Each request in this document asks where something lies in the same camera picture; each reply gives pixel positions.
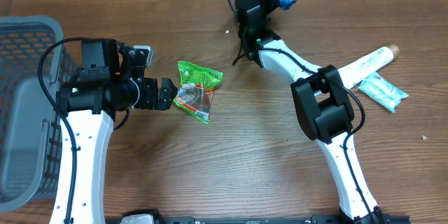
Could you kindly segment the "green snack bag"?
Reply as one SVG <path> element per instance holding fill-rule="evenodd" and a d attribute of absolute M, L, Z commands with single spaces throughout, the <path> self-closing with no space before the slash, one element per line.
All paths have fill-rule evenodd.
<path fill-rule="evenodd" d="M 214 88 L 222 81 L 223 73 L 187 61 L 178 62 L 178 71 L 181 87 L 175 105 L 208 125 Z"/>

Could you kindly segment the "white tube gold cap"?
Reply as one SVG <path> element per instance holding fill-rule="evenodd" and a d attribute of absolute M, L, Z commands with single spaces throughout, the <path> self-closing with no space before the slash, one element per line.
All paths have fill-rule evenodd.
<path fill-rule="evenodd" d="M 345 88 L 350 90 L 370 74 L 396 60 L 399 54 L 397 45 L 387 45 L 338 69 Z"/>

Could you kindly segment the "light teal tissue pack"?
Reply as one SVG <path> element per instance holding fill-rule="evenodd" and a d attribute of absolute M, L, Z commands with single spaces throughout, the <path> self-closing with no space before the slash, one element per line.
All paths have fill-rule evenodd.
<path fill-rule="evenodd" d="M 396 112 L 396 107 L 403 99 L 409 97 L 406 92 L 389 83 L 377 72 L 362 80 L 358 89 L 392 113 Z"/>

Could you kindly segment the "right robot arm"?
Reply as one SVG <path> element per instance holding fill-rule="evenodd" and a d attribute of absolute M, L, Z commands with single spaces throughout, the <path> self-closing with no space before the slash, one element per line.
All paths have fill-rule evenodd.
<path fill-rule="evenodd" d="M 342 223 L 383 223 L 384 216 L 370 194 L 354 150 L 353 102 L 336 67 L 314 66 L 289 50 L 269 27 L 268 15 L 279 0 L 234 0 L 239 24 L 239 57 L 247 57 L 290 85 L 296 116 L 305 135 L 323 151 L 339 195 Z"/>

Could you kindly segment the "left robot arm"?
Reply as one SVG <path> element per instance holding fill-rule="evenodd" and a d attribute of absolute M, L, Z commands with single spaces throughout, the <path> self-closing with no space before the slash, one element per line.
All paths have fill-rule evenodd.
<path fill-rule="evenodd" d="M 153 65 L 149 45 L 109 38 L 77 39 L 83 63 L 55 96 L 45 91 L 61 121 L 62 157 L 51 223 L 105 223 L 104 179 L 116 113 L 166 111 L 178 92 L 169 78 L 144 76 Z"/>

